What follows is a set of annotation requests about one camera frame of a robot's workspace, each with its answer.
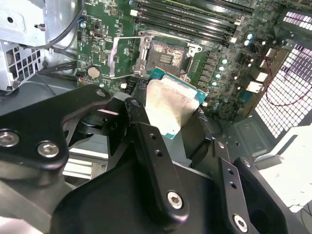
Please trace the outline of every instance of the capacitor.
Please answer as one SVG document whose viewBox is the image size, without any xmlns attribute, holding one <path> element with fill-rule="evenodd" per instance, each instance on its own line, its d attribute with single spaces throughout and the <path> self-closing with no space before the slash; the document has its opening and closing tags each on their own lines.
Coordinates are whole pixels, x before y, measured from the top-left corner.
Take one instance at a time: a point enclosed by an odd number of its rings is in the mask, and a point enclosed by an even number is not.
<svg viewBox="0 0 312 234">
<path fill-rule="evenodd" d="M 245 45 L 245 46 L 249 46 L 249 45 L 250 45 L 250 40 L 244 41 L 244 45 Z"/>
<path fill-rule="evenodd" d="M 254 35 L 252 34 L 252 33 L 249 33 L 248 35 L 247 35 L 247 39 L 248 40 L 251 40 L 251 39 L 253 39 L 254 38 Z"/>
<path fill-rule="evenodd" d="M 223 59 L 221 62 L 222 62 L 223 65 L 226 65 L 228 63 L 228 60 L 227 59 Z"/>
</svg>

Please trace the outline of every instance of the electronic component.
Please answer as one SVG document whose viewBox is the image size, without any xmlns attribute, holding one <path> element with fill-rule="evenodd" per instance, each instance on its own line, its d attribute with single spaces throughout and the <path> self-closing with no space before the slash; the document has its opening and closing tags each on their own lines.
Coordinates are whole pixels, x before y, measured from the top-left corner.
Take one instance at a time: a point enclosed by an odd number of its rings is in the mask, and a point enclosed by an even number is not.
<svg viewBox="0 0 312 234">
<path fill-rule="evenodd" d="M 260 91 L 262 91 L 263 88 L 263 84 L 260 82 L 255 82 L 255 81 L 251 81 L 248 85 L 248 87 L 246 88 L 246 91 L 252 92 L 252 93 L 259 93 Z"/>
<path fill-rule="evenodd" d="M 173 139 L 206 97 L 207 93 L 157 67 L 147 85 L 146 113 L 151 125 Z"/>
<path fill-rule="evenodd" d="M 102 33 L 98 33 L 98 32 L 94 32 L 94 33 L 93 33 L 93 36 L 94 36 L 95 38 L 98 38 L 98 39 L 102 39 L 102 38 L 104 37 L 104 35 L 103 35 Z"/>
<path fill-rule="evenodd" d="M 98 29 L 98 28 L 100 28 L 100 26 L 101 26 L 101 22 L 96 21 L 96 22 L 94 23 L 94 28 Z"/>
<path fill-rule="evenodd" d="M 235 3 L 226 2 L 231 7 L 222 13 L 216 8 L 207 11 L 194 1 L 187 8 L 170 0 L 114 3 L 86 5 L 87 26 L 79 29 L 82 39 L 78 47 L 79 71 L 87 72 L 94 64 L 101 64 L 98 80 L 86 76 L 86 83 L 101 83 L 111 94 L 120 90 L 123 81 L 119 78 L 132 76 L 127 77 L 133 81 L 127 86 L 129 92 L 136 79 L 148 79 L 157 66 L 209 92 L 212 98 L 228 98 L 229 106 L 233 106 L 244 91 L 238 91 L 237 86 L 245 88 L 241 82 L 246 74 L 260 66 L 260 53 L 266 53 L 266 47 L 278 50 L 278 43 L 271 43 L 276 39 L 271 29 L 281 10 L 275 2 L 270 6 L 267 0 L 245 2 L 243 12 Z M 216 1 L 210 4 L 218 6 Z M 256 6 L 251 14 L 249 7 Z M 271 65 L 275 58 L 268 58 Z M 214 115 L 232 120 L 235 111 L 222 107 Z"/>
<path fill-rule="evenodd" d="M 264 82 L 268 77 L 268 73 L 263 68 L 253 67 L 250 71 L 250 75 L 254 78 L 255 81 Z"/>
<path fill-rule="evenodd" d="M 187 51 L 186 47 L 152 40 L 146 71 L 153 71 L 155 67 L 160 67 L 166 72 L 178 76 L 181 70 L 186 69 Z"/>
<path fill-rule="evenodd" d="M 88 68 L 88 75 L 92 78 L 92 79 L 96 79 L 101 75 L 101 71 L 98 67 L 96 66 L 92 66 Z"/>
</svg>

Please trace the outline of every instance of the screw hole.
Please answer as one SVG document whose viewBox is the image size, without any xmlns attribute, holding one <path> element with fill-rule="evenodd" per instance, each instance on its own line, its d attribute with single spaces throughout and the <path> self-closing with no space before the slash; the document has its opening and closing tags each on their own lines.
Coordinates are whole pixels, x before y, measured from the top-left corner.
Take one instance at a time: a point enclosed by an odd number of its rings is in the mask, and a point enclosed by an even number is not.
<svg viewBox="0 0 312 234">
<path fill-rule="evenodd" d="M 162 152 L 160 150 L 155 150 L 155 154 L 158 156 L 158 157 L 161 157 L 162 156 Z"/>
<path fill-rule="evenodd" d="M 237 186 L 233 182 L 230 182 L 230 184 L 231 184 L 232 188 L 237 189 Z"/>
<path fill-rule="evenodd" d="M 153 133 L 150 134 L 150 138 L 156 140 L 156 136 Z"/>
<path fill-rule="evenodd" d="M 141 103 L 139 103 L 139 102 L 138 102 L 137 100 L 135 100 L 135 99 L 132 99 L 131 102 L 132 102 L 132 104 L 133 104 L 134 106 L 137 106 L 137 107 L 140 107 L 140 106 L 141 106 Z"/>
<path fill-rule="evenodd" d="M 238 221 L 238 224 L 240 225 L 240 226 L 242 226 L 242 227 L 244 227 L 245 226 L 245 224 L 242 222 L 242 221 Z"/>
<path fill-rule="evenodd" d="M 113 123 L 111 124 L 111 130 L 116 129 L 116 127 L 117 127 L 117 124 L 116 124 L 115 122 L 113 122 Z"/>
</svg>

